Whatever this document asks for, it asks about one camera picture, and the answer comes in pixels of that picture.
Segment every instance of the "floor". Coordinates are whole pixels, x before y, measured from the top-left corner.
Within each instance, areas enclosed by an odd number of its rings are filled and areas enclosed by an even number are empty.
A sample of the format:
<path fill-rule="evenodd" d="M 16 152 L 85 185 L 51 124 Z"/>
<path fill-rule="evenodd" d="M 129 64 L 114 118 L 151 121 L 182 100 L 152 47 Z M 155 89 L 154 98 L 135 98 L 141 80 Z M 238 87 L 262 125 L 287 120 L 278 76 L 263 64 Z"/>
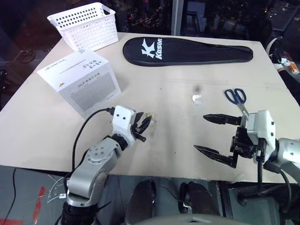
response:
<path fill-rule="evenodd" d="M 14 196 L 13 190 L 13 168 L 0 166 L 0 224 L 2 225 Z M 29 225 L 43 224 L 53 225 L 62 211 L 65 199 L 60 199 L 59 194 L 63 193 L 61 177 L 45 173 L 30 171 L 26 169 L 16 169 L 15 187 L 16 199 L 14 206 L 6 221 L 6 225 Z M 149 177 L 136 176 L 110 176 L 106 183 L 103 197 L 99 206 L 110 201 L 98 213 L 98 218 L 102 225 L 119 225 L 124 221 L 125 211 L 128 206 L 130 196 L 135 186 L 142 180 Z M 182 182 L 189 182 L 188 179 L 175 179 L 163 177 L 151 177 L 156 185 L 169 188 L 175 196 Z M 222 212 L 220 194 L 217 183 L 214 181 L 194 180 L 194 182 L 204 185 L 211 193 L 220 212 Z M 246 207 L 240 206 L 237 202 L 235 189 L 230 190 L 233 217 L 236 220 L 250 225 L 278 225 L 278 205 L 273 199 L 249 202 Z M 155 216 L 166 216 L 179 214 L 177 201 L 170 193 L 157 188 Z"/>

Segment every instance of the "blue scissors handle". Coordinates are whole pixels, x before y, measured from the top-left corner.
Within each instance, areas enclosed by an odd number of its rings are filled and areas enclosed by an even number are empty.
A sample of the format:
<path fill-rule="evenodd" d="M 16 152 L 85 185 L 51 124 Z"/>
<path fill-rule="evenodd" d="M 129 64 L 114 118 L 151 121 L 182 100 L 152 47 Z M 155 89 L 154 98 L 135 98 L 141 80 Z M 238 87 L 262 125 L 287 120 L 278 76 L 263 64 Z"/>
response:
<path fill-rule="evenodd" d="M 227 98 L 231 103 L 233 103 L 233 104 L 235 104 L 235 105 L 237 105 L 239 102 L 245 103 L 245 102 L 246 102 L 246 99 L 247 99 L 244 90 L 241 89 L 241 88 L 236 88 L 236 89 L 234 89 L 234 90 L 232 90 L 232 89 L 227 89 L 227 90 L 224 91 L 224 94 L 225 94 L 226 98 Z"/>

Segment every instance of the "beige table surface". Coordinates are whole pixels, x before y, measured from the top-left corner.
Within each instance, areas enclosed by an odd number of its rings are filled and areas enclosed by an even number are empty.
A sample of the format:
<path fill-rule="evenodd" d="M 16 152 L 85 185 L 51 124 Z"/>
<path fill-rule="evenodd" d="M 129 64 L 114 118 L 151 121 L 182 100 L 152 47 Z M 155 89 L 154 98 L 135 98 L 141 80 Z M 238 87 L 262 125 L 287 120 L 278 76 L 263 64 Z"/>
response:
<path fill-rule="evenodd" d="M 151 36 L 119 33 L 119 42 L 97 51 L 108 59 L 122 93 L 106 106 L 118 104 L 137 112 L 150 112 L 157 122 L 124 151 L 114 174 L 185 177 L 206 180 L 256 181 L 251 159 L 239 157 L 236 169 L 210 160 L 194 149 L 204 145 L 230 155 L 236 127 L 216 125 L 202 118 L 208 113 L 241 116 L 223 91 L 242 88 L 251 112 L 268 109 L 276 123 L 276 137 L 300 137 L 300 108 L 273 67 L 262 45 L 254 41 L 182 37 L 205 43 L 244 45 L 254 57 L 247 63 L 140 67 L 122 54 L 130 38 Z M 51 50 L 36 71 L 72 53 L 64 40 Z M 194 94 L 202 104 L 195 105 Z M 112 117 L 98 114 L 88 123 L 78 142 L 76 162 L 91 145 L 112 131 Z M 0 165 L 41 170 L 70 171 L 72 146 L 83 118 L 37 73 L 33 73 L 0 112 Z M 263 172 L 264 182 L 283 182 L 278 174 Z"/>

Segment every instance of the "black racket cover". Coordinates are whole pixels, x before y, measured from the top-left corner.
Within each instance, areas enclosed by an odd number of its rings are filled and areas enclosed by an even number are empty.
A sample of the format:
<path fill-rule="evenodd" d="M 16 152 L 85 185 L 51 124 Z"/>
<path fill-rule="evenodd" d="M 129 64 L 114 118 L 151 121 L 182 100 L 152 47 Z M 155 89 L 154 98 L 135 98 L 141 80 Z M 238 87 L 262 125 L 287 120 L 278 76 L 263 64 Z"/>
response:
<path fill-rule="evenodd" d="M 252 50 L 245 46 L 172 37 L 135 37 L 124 44 L 123 54 L 128 62 L 145 67 L 248 62 L 253 58 Z"/>

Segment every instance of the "white logo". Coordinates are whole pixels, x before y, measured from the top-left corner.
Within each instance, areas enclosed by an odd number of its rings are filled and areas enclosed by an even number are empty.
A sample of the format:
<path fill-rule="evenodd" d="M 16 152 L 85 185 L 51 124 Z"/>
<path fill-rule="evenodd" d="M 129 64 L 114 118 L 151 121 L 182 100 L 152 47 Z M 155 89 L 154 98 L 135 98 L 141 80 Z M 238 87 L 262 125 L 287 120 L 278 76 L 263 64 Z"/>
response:
<path fill-rule="evenodd" d="M 163 40 L 161 38 L 158 38 L 157 39 L 157 51 L 155 52 L 155 58 L 160 59 L 160 60 L 162 60 L 162 44 L 163 44 Z M 144 49 L 142 49 L 142 54 L 153 58 L 154 54 L 152 54 L 151 52 L 155 51 L 154 42 L 152 43 L 151 46 L 147 46 L 146 40 L 144 39 L 142 46 L 144 47 Z"/>

